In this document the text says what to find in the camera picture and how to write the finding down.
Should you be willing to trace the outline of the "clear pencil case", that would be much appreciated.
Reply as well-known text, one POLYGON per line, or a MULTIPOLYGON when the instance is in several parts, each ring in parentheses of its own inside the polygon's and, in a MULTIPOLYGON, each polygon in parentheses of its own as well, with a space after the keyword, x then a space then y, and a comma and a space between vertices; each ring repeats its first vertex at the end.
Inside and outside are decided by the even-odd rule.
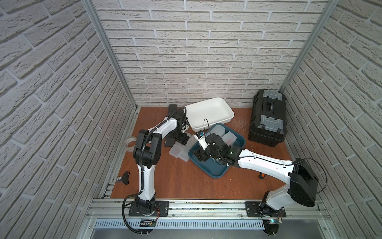
POLYGON ((185 147, 186 145, 183 145, 179 142, 175 142, 175 144, 170 149, 169 154, 175 158, 178 158, 185 147))
POLYGON ((194 135, 191 135, 187 144, 183 147, 183 149, 180 151, 178 158, 183 160, 184 162, 188 162, 190 157, 189 157, 189 152, 190 149, 197 143, 197 139, 195 138, 194 135))

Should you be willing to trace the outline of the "clear pencil case rounded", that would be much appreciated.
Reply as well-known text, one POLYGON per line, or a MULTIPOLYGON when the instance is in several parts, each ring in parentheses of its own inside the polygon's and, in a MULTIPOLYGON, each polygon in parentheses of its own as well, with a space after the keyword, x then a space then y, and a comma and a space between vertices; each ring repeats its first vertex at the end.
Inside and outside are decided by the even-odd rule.
POLYGON ((236 142, 237 136, 229 131, 222 137, 222 140, 230 147, 236 142))
POLYGON ((216 134, 217 136, 223 137, 225 135, 225 128, 219 124, 216 124, 210 130, 209 134, 216 134))

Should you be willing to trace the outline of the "white plastic tray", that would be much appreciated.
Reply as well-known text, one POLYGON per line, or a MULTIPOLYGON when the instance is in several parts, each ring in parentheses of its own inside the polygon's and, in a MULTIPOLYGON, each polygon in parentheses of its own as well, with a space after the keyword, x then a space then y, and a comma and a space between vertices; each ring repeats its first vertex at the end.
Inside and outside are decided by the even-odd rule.
POLYGON ((223 98, 213 98, 186 106, 189 124, 194 132, 207 129, 207 119, 209 126, 217 123, 225 124, 234 117, 234 112, 223 98))

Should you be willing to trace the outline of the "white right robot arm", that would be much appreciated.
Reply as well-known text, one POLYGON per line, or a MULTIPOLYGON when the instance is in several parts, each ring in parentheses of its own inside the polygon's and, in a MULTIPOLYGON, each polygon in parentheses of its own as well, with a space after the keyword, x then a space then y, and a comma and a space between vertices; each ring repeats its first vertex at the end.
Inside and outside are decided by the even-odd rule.
POLYGON ((251 169, 284 182, 284 186, 265 193, 259 204, 260 213, 280 215, 285 206, 300 204, 315 206, 318 178, 305 159, 281 160, 254 153, 239 146, 228 146, 214 134, 199 131, 194 135, 200 147, 194 151, 199 161, 214 159, 227 167, 251 169))

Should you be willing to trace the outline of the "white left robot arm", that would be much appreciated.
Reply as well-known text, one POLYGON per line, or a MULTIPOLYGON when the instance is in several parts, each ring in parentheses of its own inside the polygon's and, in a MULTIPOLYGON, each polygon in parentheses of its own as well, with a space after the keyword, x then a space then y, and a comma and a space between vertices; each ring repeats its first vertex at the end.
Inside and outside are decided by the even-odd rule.
POLYGON ((176 142, 186 145, 189 136, 188 118, 186 116, 171 115, 164 118, 151 129, 139 131, 133 157, 139 170, 139 192, 134 198, 136 207, 145 215, 152 214, 155 209, 154 177, 155 167, 162 152, 162 139, 170 135, 176 142))

